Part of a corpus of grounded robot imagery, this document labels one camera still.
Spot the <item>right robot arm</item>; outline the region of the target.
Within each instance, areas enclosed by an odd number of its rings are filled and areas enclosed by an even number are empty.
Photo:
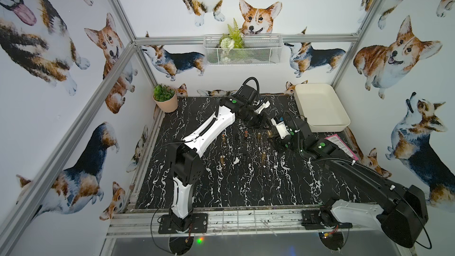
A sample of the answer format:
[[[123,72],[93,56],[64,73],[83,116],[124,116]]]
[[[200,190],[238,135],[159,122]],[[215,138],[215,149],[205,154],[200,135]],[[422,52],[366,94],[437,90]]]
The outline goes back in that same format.
[[[282,117],[268,119],[266,124],[272,132],[269,141],[277,152],[291,150],[305,162],[341,174],[373,200],[368,205],[332,199],[324,206],[324,213],[337,223],[378,229],[402,247],[412,248],[417,244],[428,221],[425,195],[420,188],[389,180],[328,139],[317,139],[305,120],[294,118],[287,111]]]

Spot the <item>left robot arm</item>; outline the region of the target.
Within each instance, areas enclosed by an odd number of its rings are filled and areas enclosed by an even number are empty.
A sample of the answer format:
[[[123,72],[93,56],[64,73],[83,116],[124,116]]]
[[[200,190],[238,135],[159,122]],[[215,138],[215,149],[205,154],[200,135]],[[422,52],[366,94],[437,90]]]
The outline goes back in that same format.
[[[214,113],[193,133],[167,145],[174,184],[169,217],[178,232],[185,232],[193,224],[193,189],[204,170],[202,157],[206,149],[236,120],[251,129],[268,129],[265,109],[269,106],[270,102],[261,98],[258,79],[249,77],[237,92],[221,97]]]

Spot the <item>cream rectangular tray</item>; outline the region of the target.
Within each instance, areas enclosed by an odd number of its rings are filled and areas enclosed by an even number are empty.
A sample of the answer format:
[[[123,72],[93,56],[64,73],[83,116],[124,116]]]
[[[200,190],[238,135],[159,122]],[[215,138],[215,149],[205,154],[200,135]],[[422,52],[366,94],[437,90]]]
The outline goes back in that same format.
[[[295,87],[299,113],[313,133],[342,132],[351,124],[345,108],[329,84],[299,84]]]

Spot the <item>pink printed card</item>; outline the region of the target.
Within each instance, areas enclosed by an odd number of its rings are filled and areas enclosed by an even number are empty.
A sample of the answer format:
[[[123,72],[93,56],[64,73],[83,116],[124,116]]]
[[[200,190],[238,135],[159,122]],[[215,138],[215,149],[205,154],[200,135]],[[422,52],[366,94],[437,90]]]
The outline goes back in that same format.
[[[359,160],[355,153],[348,147],[348,145],[340,138],[338,134],[327,136],[326,140],[336,144],[336,146],[343,150],[350,158],[356,161]]]

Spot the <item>fern and white flower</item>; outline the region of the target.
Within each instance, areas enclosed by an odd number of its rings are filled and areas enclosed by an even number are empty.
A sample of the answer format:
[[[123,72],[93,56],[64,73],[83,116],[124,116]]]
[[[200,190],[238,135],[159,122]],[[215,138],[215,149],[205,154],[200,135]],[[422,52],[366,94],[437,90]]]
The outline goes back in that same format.
[[[237,21],[233,20],[233,25],[227,25],[228,34],[223,34],[218,49],[221,51],[220,61],[224,64],[234,61],[240,61],[244,58],[245,48],[242,32]]]

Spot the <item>potted green plant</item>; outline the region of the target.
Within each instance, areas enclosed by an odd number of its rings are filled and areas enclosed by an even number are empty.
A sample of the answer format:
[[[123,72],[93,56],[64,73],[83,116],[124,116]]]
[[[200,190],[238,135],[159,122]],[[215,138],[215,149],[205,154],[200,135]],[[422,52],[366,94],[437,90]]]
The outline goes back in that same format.
[[[169,86],[156,85],[153,98],[156,105],[165,113],[172,113],[178,109],[177,92]]]

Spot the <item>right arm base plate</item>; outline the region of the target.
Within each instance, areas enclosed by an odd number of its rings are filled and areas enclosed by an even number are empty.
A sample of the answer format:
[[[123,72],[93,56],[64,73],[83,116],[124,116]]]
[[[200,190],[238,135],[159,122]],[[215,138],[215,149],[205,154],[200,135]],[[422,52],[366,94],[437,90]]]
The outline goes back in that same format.
[[[342,223],[334,218],[330,211],[312,209],[302,210],[301,225],[307,230],[323,230],[323,229],[350,229],[353,227],[351,223]]]

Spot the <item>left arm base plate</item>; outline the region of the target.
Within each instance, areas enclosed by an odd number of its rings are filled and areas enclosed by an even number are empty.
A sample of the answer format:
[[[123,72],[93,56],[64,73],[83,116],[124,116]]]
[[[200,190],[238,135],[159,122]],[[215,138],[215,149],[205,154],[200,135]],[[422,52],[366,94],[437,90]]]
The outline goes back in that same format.
[[[209,215],[207,213],[192,213],[180,219],[173,213],[164,215],[159,222],[159,234],[175,233],[206,233]]]

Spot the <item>aluminium front rail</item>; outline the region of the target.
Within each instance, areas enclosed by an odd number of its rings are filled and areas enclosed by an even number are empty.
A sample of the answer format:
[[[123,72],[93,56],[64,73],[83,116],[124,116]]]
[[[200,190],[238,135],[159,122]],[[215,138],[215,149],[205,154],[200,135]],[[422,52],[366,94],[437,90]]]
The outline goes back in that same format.
[[[261,235],[309,232],[330,232],[332,228],[309,229],[302,226],[302,208],[216,210],[207,211],[207,231],[192,228],[186,232],[172,232],[168,228],[159,233],[163,212],[133,213],[115,216],[106,238],[159,238],[159,237],[211,237],[227,235]]]

